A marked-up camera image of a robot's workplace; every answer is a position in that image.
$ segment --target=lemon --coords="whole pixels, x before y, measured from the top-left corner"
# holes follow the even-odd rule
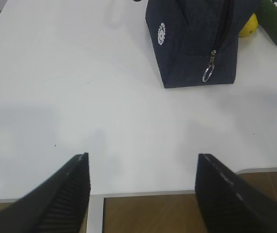
[[[253,14],[249,21],[245,24],[245,26],[242,28],[241,32],[239,33],[240,37],[247,37],[253,34],[257,28],[259,27],[259,23],[257,21],[256,15]]]

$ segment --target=brown floor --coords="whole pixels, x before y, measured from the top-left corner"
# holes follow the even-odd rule
[[[277,200],[277,172],[240,175]],[[0,210],[10,203],[0,203]],[[87,229],[85,217],[80,233]],[[105,233],[207,233],[195,194],[107,198]]]

